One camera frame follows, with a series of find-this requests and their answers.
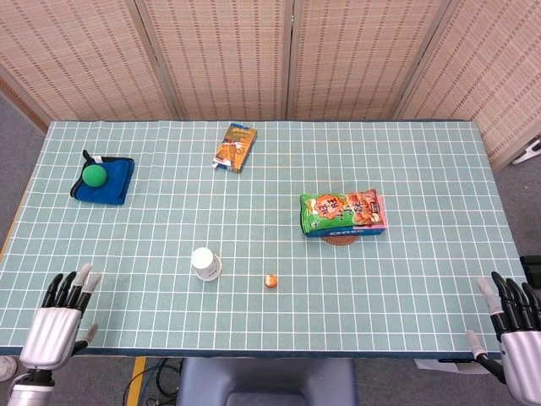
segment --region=beige room divider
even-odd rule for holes
[[[285,118],[292,0],[135,2],[182,118]]]
[[[395,117],[475,121],[501,169],[541,134],[540,21],[539,0],[457,2]]]
[[[45,124],[176,118],[126,3],[0,0],[0,10],[2,89]]]
[[[460,118],[541,132],[539,0],[0,0],[0,91],[50,120]]]
[[[390,119],[449,0],[297,0],[287,117]]]

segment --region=cable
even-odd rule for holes
[[[137,374],[136,376],[134,376],[132,378],[132,380],[128,383],[128,385],[126,386],[126,389],[124,389],[124,395],[122,396],[122,406],[124,406],[126,404],[126,395],[128,394],[128,390],[129,390],[129,387],[132,386],[132,383],[134,383],[134,381],[139,378],[141,375],[143,374],[146,374],[148,371],[150,370],[155,370],[156,369],[156,365],[154,366],[151,366],[150,368],[147,368],[146,370],[143,370],[142,372],[140,372],[139,374]]]
[[[153,398],[149,398],[147,399],[146,401],[146,404],[148,406],[151,406],[152,403],[149,403],[149,401],[152,401],[154,402],[154,405],[157,406],[157,405],[165,405],[165,404],[170,404],[170,402],[172,401],[175,401],[177,400],[177,395],[178,395],[178,387],[177,387],[177,390],[175,392],[165,392],[160,384],[160,376],[161,376],[161,372],[164,370],[164,369],[169,369],[169,370],[174,370],[175,372],[177,372],[179,375],[181,374],[181,371],[182,371],[182,368],[183,368],[183,362],[184,362],[184,359],[180,359],[180,365],[178,366],[178,368],[176,366],[172,366],[172,365],[166,365],[166,362],[169,358],[162,358],[160,359],[156,365],[154,366],[151,366],[150,368],[147,368],[146,370],[143,370],[141,371],[139,374],[137,374],[136,376],[134,376],[131,381],[128,383],[128,385],[126,386],[126,389],[124,389],[124,395],[122,397],[122,406],[124,406],[126,404],[126,395],[128,394],[128,390],[129,388],[132,386],[132,383],[134,383],[135,379],[137,379],[138,377],[140,377],[141,375],[143,374],[146,374],[147,372],[150,372],[150,371],[155,371],[157,370],[157,373],[156,373],[156,386],[158,388],[158,390],[160,391],[160,393],[165,396],[166,398],[170,398],[168,400],[166,400],[164,403],[160,402],[159,400],[155,400]],[[143,392],[145,391],[146,389],[146,386],[148,385],[148,382],[150,381],[151,377],[148,379],[148,381],[145,383],[145,386],[143,388]]]
[[[166,392],[163,387],[161,386],[161,383],[160,383],[160,377],[161,377],[161,372],[163,371],[164,368],[169,368],[171,370],[175,370],[178,375],[180,376],[180,374],[182,373],[182,368],[183,368],[183,359],[180,360],[180,364],[177,367],[175,366],[171,366],[171,365],[166,365],[166,362],[169,360],[169,358],[165,358],[163,360],[163,363],[160,365],[160,368],[158,368],[158,371],[156,373],[156,387],[158,388],[158,391],[160,391],[160,393],[165,396],[166,398],[176,398],[177,395],[178,395],[178,387],[175,389],[175,392]]]
[[[152,376],[154,375],[154,371],[156,370],[156,368],[158,368],[158,365],[160,365],[160,363],[163,363],[165,362],[165,359],[164,358],[160,358],[158,360],[158,362],[156,362],[154,364],[154,368],[152,370],[152,372],[150,373],[150,376],[146,379],[146,382],[145,384],[143,385],[143,390],[141,391],[141,394],[139,395],[139,401],[137,402],[137,406],[139,406],[140,404],[142,404],[141,402],[143,401],[143,396],[145,395],[145,392],[146,392],[146,387],[149,386],[149,383],[150,381],[152,380]]]

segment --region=black cable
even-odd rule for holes
[[[155,370],[157,367],[157,365],[154,365],[154,366],[151,366],[150,368],[147,368],[146,370],[143,370],[142,372],[140,372],[139,374],[137,374],[136,376],[134,376],[132,378],[132,380],[128,383],[128,385],[126,386],[126,389],[124,389],[124,395],[122,396],[122,406],[124,406],[126,404],[126,395],[128,394],[128,390],[129,390],[129,387],[132,386],[132,383],[134,383],[134,381],[139,378],[141,375],[143,374],[146,374],[147,372],[151,371],[151,370]]]
[[[180,374],[182,373],[182,368],[183,368],[183,359],[180,360],[180,365],[178,366],[178,368],[175,366],[166,365],[168,360],[169,358],[165,358],[163,362],[161,363],[160,367],[158,368],[158,371],[156,372],[156,387],[158,388],[158,391],[160,391],[160,393],[166,398],[176,398],[178,395],[178,387],[177,389],[175,389],[175,392],[166,392],[160,383],[160,377],[161,377],[161,372],[163,371],[164,368],[175,370],[180,376]]]
[[[147,368],[146,370],[142,370],[139,374],[137,374],[136,376],[134,376],[131,379],[131,381],[126,386],[126,389],[124,389],[124,395],[122,396],[122,406],[124,406],[126,404],[126,395],[128,394],[128,390],[132,386],[132,383],[134,383],[135,379],[139,378],[143,374],[146,374],[147,372],[150,372],[150,371],[156,370],[156,369],[158,369],[158,371],[156,373],[156,386],[157,386],[158,390],[160,391],[160,393],[163,396],[165,396],[166,398],[170,398],[170,399],[168,399],[167,401],[162,403],[162,402],[156,401],[153,398],[149,398],[149,399],[147,399],[146,404],[148,405],[150,400],[154,401],[154,404],[160,404],[160,405],[162,405],[162,404],[164,404],[164,405],[165,404],[170,404],[169,402],[177,400],[178,387],[177,387],[177,390],[175,392],[172,392],[172,393],[165,392],[163,390],[163,388],[161,387],[161,384],[160,384],[160,375],[161,375],[161,372],[163,371],[164,368],[167,368],[169,370],[174,370],[175,372],[177,372],[180,375],[181,371],[182,371],[182,368],[183,368],[184,359],[180,360],[180,365],[178,366],[178,368],[176,366],[166,365],[166,362],[167,362],[168,359],[169,358],[161,359],[160,361],[158,361],[158,363],[156,365],[151,366],[150,368]]]

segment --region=chair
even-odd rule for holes
[[[352,359],[189,358],[177,406],[357,406]]]

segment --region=brown coaster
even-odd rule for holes
[[[321,237],[326,243],[333,245],[349,245],[361,239],[360,235],[327,235]]]

